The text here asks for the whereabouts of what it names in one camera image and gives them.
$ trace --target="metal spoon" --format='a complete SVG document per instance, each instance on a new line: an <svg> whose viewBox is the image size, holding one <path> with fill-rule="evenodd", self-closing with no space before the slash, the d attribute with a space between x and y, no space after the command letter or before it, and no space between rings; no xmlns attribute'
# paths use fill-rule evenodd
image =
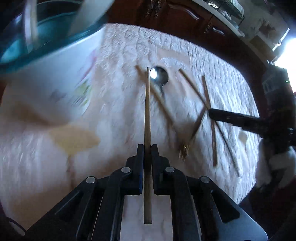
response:
<svg viewBox="0 0 296 241"><path fill-rule="evenodd" d="M26 0L22 13L23 34L28 52L37 49L38 29L37 29L37 0Z"/></svg>
<svg viewBox="0 0 296 241"><path fill-rule="evenodd" d="M164 95L163 86L168 82L168 73L167 71L159 66L154 66L150 70L151 80L160 88L162 96Z"/></svg>
<svg viewBox="0 0 296 241"><path fill-rule="evenodd" d="M68 36L83 31L98 21L114 0L84 0L71 23Z"/></svg>

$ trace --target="cabinet handle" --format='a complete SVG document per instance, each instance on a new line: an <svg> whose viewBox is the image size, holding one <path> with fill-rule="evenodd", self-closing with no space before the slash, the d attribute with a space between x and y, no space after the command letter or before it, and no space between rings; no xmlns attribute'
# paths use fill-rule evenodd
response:
<svg viewBox="0 0 296 241"><path fill-rule="evenodd" d="M154 18L157 18L159 10L160 10L161 0L157 0L155 3L155 15Z"/></svg>
<svg viewBox="0 0 296 241"><path fill-rule="evenodd" d="M211 27L212 27L212 23L210 23L210 24L205 28L205 34L209 33Z"/></svg>
<svg viewBox="0 0 296 241"><path fill-rule="evenodd" d="M221 34L223 36L225 36L225 33L219 29L216 29L215 27L213 27L213 24L210 23L206 28L205 28L205 34L208 34L210 32L210 30L213 30L213 32Z"/></svg>
<svg viewBox="0 0 296 241"><path fill-rule="evenodd" d="M183 5L169 3L168 6L170 8L172 8L172 9L176 9L176 10L187 12L195 20L199 20L201 18L195 11L193 11L192 9L190 9L188 7L185 7Z"/></svg>
<svg viewBox="0 0 296 241"><path fill-rule="evenodd" d="M150 0L150 3L148 3L147 12L146 12L145 17L150 16L150 14L153 11L153 8L154 8L154 1L153 0Z"/></svg>
<svg viewBox="0 0 296 241"><path fill-rule="evenodd" d="M225 33L223 33L221 30L218 30L218 29L216 29L214 27L213 27L213 31L216 32L216 33L219 33L219 34L221 34L223 36L225 36Z"/></svg>

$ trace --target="chopstick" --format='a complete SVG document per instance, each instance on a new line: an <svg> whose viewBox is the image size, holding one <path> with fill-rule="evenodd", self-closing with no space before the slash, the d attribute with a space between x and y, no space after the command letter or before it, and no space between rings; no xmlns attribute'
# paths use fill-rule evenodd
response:
<svg viewBox="0 0 296 241"><path fill-rule="evenodd" d="M147 67L144 125L144 224L152 224L151 208L151 127L150 127L150 68Z"/></svg>
<svg viewBox="0 0 296 241"><path fill-rule="evenodd" d="M164 112L169 124L172 126L173 130L175 131L176 136L177 136L177 140L184 144L184 138L180 135L180 133L178 132L177 128L174 125L173 116L171 115L170 111L166 107L166 104L165 104L163 98L160 96L159 92L156 90L155 85L152 82L150 82L150 88L151 88L151 92L153 93L153 95L155 96L157 101L159 102L160 107L163 109L163 112Z"/></svg>
<svg viewBox="0 0 296 241"><path fill-rule="evenodd" d="M202 85L205 90L205 99L207 103L209 103L209 107L211 107L211 101L209 96L209 91L207 89L207 83L205 81L205 76L202 76ZM216 131L215 131L215 121L211 120L211 129L212 129L212 147L213 147L213 166L216 167L218 165L218 158L217 158L217 143L216 143Z"/></svg>
<svg viewBox="0 0 296 241"><path fill-rule="evenodd" d="M204 106L204 107L202 108L202 111L200 112L200 115L198 116L198 118L197 118L197 120L196 120L196 122L195 122L195 124L194 124L194 129L193 129L193 133L192 133L192 136L191 136L190 141L192 141L193 138L194 138L194 136L196 135L196 133L197 133L197 131L198 131L198 129L199 129L201 123L202 123L202 120L203 120L204 117L205 117L205 112L206 112L206 110L207 110L207 108Z"/></svg>
<svg viewBox="0 0 296 241"><path fill-rule="evenodd" d="M210 106L204 101L204 99L203 99L202 95L200 94L200 92L198 91L196 85L191 81L191 79L186 75L186 73L185 73L182 69L179 69L179 72L183 75L183 77L184 77L184 78L187 80L187 82L191 85L191 87L192 87L193 90L196 92L196 94L198 95L198 97L200 98L200 100L202 101L202 103L205 105L205 107L207 108L207 110L209 110L209 109L210 109ZM219 132L220 132L220 134L221 134L221 136L222 136L222 138L223 138L223 140L224 140L224 142L225 142L225 145L226 145L226 147L227 147L227 149L228 149L228 151L229 151L229 154L230 154L230 157L231 157L231 160L232 160L232 164L233 164L233 166L234 166L234 168L235 168L235 170L236 170L236 172L237 172L237 175L238 175L238 177L239 177L239 176L240 176L240 174L239 174L239 169L238 169L237 164L236 164L236 162L235 162L235 159L234 159L234 156L233 156L233 154L232 154L232 151L231 151L231 149L230 149L230 147L229 147L229 145L228 145L228 143L227 143L227 141L226 141L226 138L225 138L225 136L224 136L224 134L223 134L223 132L222 132L222 130L221 130L219 124L218 124L216 121L214 121L214 123L217 125L218 130L219 130Z"/></svg>

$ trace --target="bed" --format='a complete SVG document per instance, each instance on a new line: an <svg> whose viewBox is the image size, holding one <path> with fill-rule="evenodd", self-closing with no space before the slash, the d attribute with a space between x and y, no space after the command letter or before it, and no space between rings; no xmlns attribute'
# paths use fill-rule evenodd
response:
<svg viewBox="0 0 296 241"><path fill-rule="evenodd" d="M25 229L34 224L87 176L110 175L135 155L144 142L145 83L147 66L167 69L165 101L176 127L186 136L203 108L195 92L178 72L182 68L202 92L208 85L213 108L258 116L249 86L233 66L207 50L155 30L124 24L107 24L93 82L93 97L85 114L72 125L96 134L98 146L72 157L49 136L44 125L14 101L9 88L0 107L0 200L6 215ZM208 115L194 139L185 162L178 159L176 136L155 98L151 99L151 137L160 155L186 175L210 177L236 203L255 184L259 137L226 123L221 129L235 156L239 175L225 143L216 131L218 165L213 166L212 135ZM152 195L152 225L143 224L143 197L127 196L121 240L172 240L169 196Z"/></svg>

